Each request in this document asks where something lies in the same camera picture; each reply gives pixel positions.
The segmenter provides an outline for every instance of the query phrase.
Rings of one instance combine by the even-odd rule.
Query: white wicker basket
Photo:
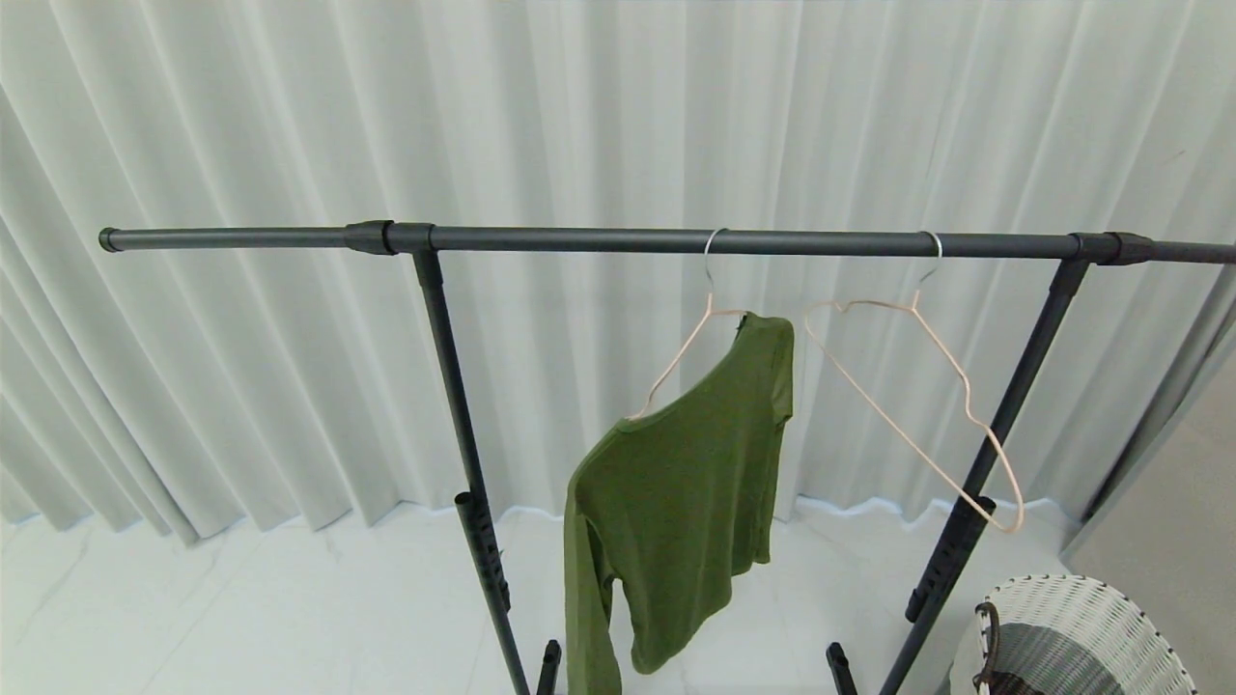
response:
[[[996,586],[958,647],[949,688],[952,695],[1198,693],[1136,603],[1104,581],[1067,575]]]

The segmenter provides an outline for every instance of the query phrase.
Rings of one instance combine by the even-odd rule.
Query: clothes hanger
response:
[[[939,268],[941,260],[944,257],[944,245],[941,242],[939,236],[937,236],[931,231],[923,231],[923,234],[931,235],[932,240],[936,241],[936,265],[932,267],[932,270],[927,271],[927,275],[918,278],[918,284],[915,287],[913,299],[911,299],[908,305],[894,304],[890,302],[878,302],[875,299],[858,299],[854,302],[848,302],[845,304],[838,304],[837,302],[819,302],[807,308],[807,313],[803,317],[803,323],[806,324],[807,328],[807,335],[810,335],[811,339],[816,343],[816,345],[818,345],[819,349],[823,350],[824,356],[828,357],[828,360],[837,366],[837,370],[842,372],[842,376],[845,377],[845,381],[849,381],[850,386],[853,386],[859,392],[859,394],[861,394],[863,398],[866,399],[868,404],[875,408],[875,412],[879,413],[881,418],[884,418],[884,422],[889,423],[889,427],[891,427],[901,437],[901,439],[904,439],[905,443],[908,444],[910,448],[918,454],[918,456],[922,460],[927,461],[927,465],[929,465],[937,474],[939,474],[939,476],[944,479],[944,482],[947,482],[948,486],[953,488],[953,491],[955,491],[963,500],[965,500],[965,502],[970,507],[973,507],[979,516],[981,516],[984,519],[986,519],[993,526],[995,526],[996,528],[999,528],[1005,533],[1017,533],[1017,531],[1021,529],[1022,524],[1026,521],[1026,502],[1021,495],[1021,486],[1017,485],[1017,476],[1012,471],[1012,464],[1009,463],[1009,456],[1007,454],[1005,454],[1004,446],[1000,444],[1000,439],[996,437],[994,432],[991,432],[991,428],[986,423],[975,418],[974,413],[970,412],[970,396],[971,396],[970,378],[965,375],[965,370],[962,369],[962,365],[958,364],[957,359],[953,357],[953,354],[949,352],[948,348],[944,346],[939,336],[936,335],[936,331],[932,330],[931,325],[927,324],[927,320],[923,319],[922,314],[918,313],[918,298],[922,294],[923,281],[931,277]],[[842,366],[840,361],[838,361],[837,357],[828,351],[828,348],[824,348],[824,343],[819,340],[816,333],[811,329],[811,313],[818,309],[819,307],[832,307],[837,312],[844,314],[849,312],[852,308],[858,305],[884,307],[886,309],[896,309],[899,312],[905,312],[915,317],[915,319],[918,320],[918,325],[921,325],[922,329],[927,331],[927,335],[931,338],[932,343],[936,344],[936,348],[939,349],[939,351],[944,354],[944,357],[948,359],[948,364],[953,366],[953,371],[957,372],[958,378],[962,380],[962,386],[965,387],[965,418],[969,419],[971,423],[983,428],[983,430],[986,433],[988,441],[990,441],[991,446],[996,450],[996,456],[1000,458],[1000,463],[1004,466],[1005,475],[1009,476],[1009,482],[1012,485],[1012,495],[1015,501],[1017,502],[1017,519],[1014,522],[1011,527],[1001,524],[991,514],[989,514],[986,510],[979,506],[979,503],[975,502],[973,497],[970,497],[964,490],[962,490],[962,486],[958,485],[957,481],[954,481],[952,477],[949,477],[948,474],[946,474],[944,470],[941,469],[936,464],[936,461],[933,461],[932,458],[928,456],[927,453],[922,450],[922,448],[915,444],[913,439],[911,439],[910,435],[906,434],[906,432],[901,429],[901,427],[896,422],[894,422],[887,413],[884,412],[884,408],[881,408],[875,402],[875,399],[871,398],[871,396],[868,394],[868,392],[861,386],[859,386],[857,381],[854,381],[854,377],[850,376],[848,371],[845,371],[845,367]]]
[[[674,369],[679,366],[679,362],[682,361],[682,355],[686,354],[687,348],[690,348],[691,343],[693,343],[696,336],[700,335],[700,330],[703,329],[703,324],[708,323],[708,319],[713,317],[735,317],[747,313],[744,309],[712,308],[712,294],[713,292],[716,292],[717,288],[712,283],[712,271],[708,270],[708,249],[712,247],[712,240],[716,239],[717,235],[722,231],[726,231],[726,228],[719,228],[711,235],[708,235],[708,242],[703,245],[703,275],[708,278],[708,299],[705,302],[703,317],[700,319],[700,323],[696,324],[696,328],[695,330],[691,331],[691,335],[687,336],[687,341],[682,344],[682,348],[679,350],[679,354],[674,356],[674,361],[670,362],[670,366],[665,367],[665,371],[661,372],[661,376],[658,377],[655,383],[653,383],[653,388],[648,392],[648,401],[644,402],[644,407],[640,408],[639,412],[635,413],[634,416],[629,416],[627,418],[629,420],[638,420],[639,418],[644,417],[644,413],[646,413],[648,408],[651,407],[653,404],[653,396],[656,394],[656,390],[661,387],[661,383],[665,382],[665,380],[670,376],[670,372],[672,372]]]

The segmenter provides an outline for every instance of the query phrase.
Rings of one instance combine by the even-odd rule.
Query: gray stripe on basket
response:
[[[1048,695],[1125,695],[1103,662],[1049,627],[1001,625],[999,649],[995,670],[1016,675]]]

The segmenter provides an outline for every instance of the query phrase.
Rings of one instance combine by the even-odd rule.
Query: green fabric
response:
[[[639,673],[677,654],[769,561],[794,326],[745,314],[729,352],[681,398],[606,434],[566,497],[566,659],[572,695],[622,691],[613,581],[630,605]]]

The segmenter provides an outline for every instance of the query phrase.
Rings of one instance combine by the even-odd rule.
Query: black metal clothing rack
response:
[[[468,490],[455,497],[460,522],[467,537],[477,578],[489,608],[498,644],[518,695],[529,695],[529,683],[515,647],[507,612],[510,590],[502,573],[498,540],[485,490],[485,475],[472,432],[459,354],[451,333],[439,251],[559,251],[559,252],[637,252],[698,254],[711,229],[551,229],[551,228],[478,228],[405,224],[389,220],[366,221],[328,228],[247,228],[247,229],[147,229],[108,228],[99,232],[99,244],[108,251],[141,249],[352,249],[366,254],[412,254],[434,334],[438,361],[446,387],[446,398],[455,424]],[[1051,258],[1059,261],[1048,288],[1047,299],[1014,370],[1004,398],[996,409],[991,429],[1004,441],[1012,429],[1030,387],[1035,382],[1047,351],[1064,320],[1091,265],[1122,266],[1145,261],[1236,265],[1236,245],[1153,241],[1136,234],[1001,235],[939,234],[944,256],[971,258]],[[843,232],[843,231],[744,231],[727,230],[712,242],[712,254],[790,255],[790,256],[934,256],[934,240],[922,232]],[[964,490],[990,512],[995,502],[980,497],[995,464],[996,454],[986,438],[965,479]],[[927,634],[939,617],[944,602],[965,568],[986,524],[960,497],[944,524],[936,549],[923,569],[918,585],[910,594],[906,620],[913,626],[889,672],[881,695],[897,693],[915,663]],[[557,679],[561,648],[556,641],[545,647],[538,695],[551,695]],[[849,660],[840,644],[829,646],[826,654],[838,693],[857,695],[849,673]]]

